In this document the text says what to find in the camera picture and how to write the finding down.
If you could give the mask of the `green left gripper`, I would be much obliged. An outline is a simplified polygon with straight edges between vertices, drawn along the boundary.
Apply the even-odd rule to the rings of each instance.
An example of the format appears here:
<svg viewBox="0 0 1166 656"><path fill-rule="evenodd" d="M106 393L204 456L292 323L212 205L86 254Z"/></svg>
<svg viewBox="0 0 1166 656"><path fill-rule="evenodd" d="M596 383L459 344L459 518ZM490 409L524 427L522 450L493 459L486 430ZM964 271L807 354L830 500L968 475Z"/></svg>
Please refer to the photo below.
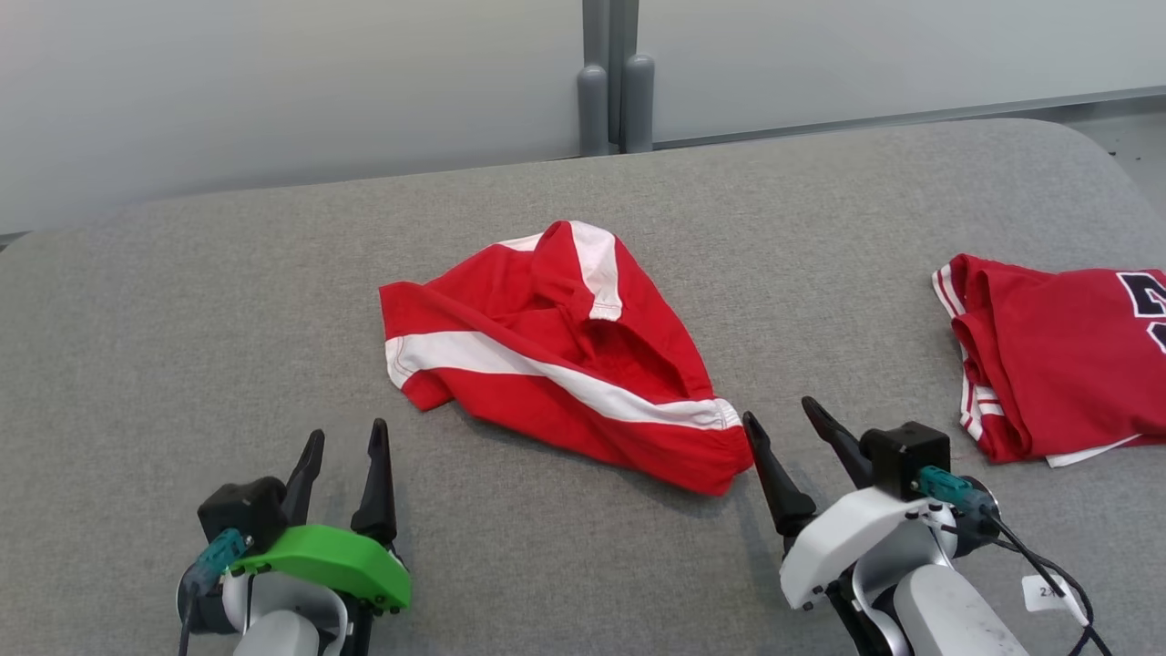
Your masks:
<svg viewBox="0 0 1166 656"><path fill-rule="evenodd" d="M399 613L412 606L408 569L389 548L396 539L396 509L388 426L373 419L368 440L368 473L361 505L353 512L351 530L304 525L321 465L325 433L315 429L286 481L282 512L287 528L279 539L258 555L245 556L230 573L280 572L333 592L354 597L378 611Z"/></svg>

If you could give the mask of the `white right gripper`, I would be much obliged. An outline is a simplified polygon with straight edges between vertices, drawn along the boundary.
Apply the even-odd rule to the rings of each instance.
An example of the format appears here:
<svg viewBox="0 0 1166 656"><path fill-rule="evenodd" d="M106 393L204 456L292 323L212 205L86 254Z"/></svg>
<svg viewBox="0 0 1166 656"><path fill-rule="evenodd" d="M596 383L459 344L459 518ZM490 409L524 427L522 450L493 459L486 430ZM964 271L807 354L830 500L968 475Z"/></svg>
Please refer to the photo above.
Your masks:
<svg viewBox="0 0 1166 656"><path fill-rule="evenodd" d="M912 570L928 564L950 566L957 538L937 524L953 515L922 498L899 501L874 484L872 463L861 440L834 419L816 398L801 398L805 415L854 481L857 489L833 503L819 519L812 496L805 495L772 451L770 435L753 412L742 415L754 468L763 485L775 531L796 538L780 569L782 593L791 608L819 602L829 584L854 572L858 594L873 598Z"/></svg>

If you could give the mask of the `red jersey with white sleeves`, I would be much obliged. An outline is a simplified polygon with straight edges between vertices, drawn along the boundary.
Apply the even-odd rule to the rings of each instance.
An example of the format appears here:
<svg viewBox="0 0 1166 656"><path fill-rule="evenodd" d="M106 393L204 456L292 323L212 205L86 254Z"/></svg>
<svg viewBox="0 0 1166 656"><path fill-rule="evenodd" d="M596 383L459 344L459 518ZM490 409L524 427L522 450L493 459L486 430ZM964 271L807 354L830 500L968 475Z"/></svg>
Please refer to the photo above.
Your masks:
<svg viewBox="0 0 1166 656"><path fill-rule="evenodd" d="M988 461L1166 446L1166 271L1037 271L961 253L930 283L961 353L958 424Z"/></svg>

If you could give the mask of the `red shorts with white stripes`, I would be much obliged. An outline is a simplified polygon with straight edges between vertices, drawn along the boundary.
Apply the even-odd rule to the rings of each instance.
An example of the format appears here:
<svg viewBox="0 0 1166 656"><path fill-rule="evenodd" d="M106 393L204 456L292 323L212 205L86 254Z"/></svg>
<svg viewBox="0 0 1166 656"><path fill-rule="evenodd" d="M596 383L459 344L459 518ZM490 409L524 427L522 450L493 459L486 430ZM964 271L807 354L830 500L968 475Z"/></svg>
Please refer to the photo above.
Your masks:
<svg viewBox="0 0 1166 656"><path fill-rule="evenodd" d="M555 221L379 295L388 378L420 411L455 402L708 496L753 465L686 324L607 230Z"/></svg>

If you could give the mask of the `grey vertical partition profile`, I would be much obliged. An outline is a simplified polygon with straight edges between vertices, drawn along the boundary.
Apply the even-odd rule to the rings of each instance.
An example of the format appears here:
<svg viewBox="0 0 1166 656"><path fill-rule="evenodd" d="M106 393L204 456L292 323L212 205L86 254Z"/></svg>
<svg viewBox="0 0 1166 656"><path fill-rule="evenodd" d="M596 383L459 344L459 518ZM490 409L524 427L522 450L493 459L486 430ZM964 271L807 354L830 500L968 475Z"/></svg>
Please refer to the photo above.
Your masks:
<svg viewBox="0 0 1166 656"><path fill-rule="evenodd" d="M607 71L609 154L623 146L623 72L637 54L639 0L582 0L584 66Z"/></svg>

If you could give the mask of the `grey rounded floor post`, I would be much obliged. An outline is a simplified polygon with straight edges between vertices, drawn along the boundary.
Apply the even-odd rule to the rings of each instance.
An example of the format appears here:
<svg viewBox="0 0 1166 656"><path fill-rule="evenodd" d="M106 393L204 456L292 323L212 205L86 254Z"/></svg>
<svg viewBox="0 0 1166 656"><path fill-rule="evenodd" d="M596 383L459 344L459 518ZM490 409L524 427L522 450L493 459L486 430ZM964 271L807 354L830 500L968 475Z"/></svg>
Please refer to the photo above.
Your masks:
<svg viewBox="0 0 1166 656"><path fill-rule="evenodd" d="M653 150L655 61L637 52L624 64L623 146L625 153Z"/></svg>
<svg viewBox="0 0 1166 656"><path fill-rule="evenodd" d="M578 72L580 158L609 153L607 71L598 64Z"/></svg>

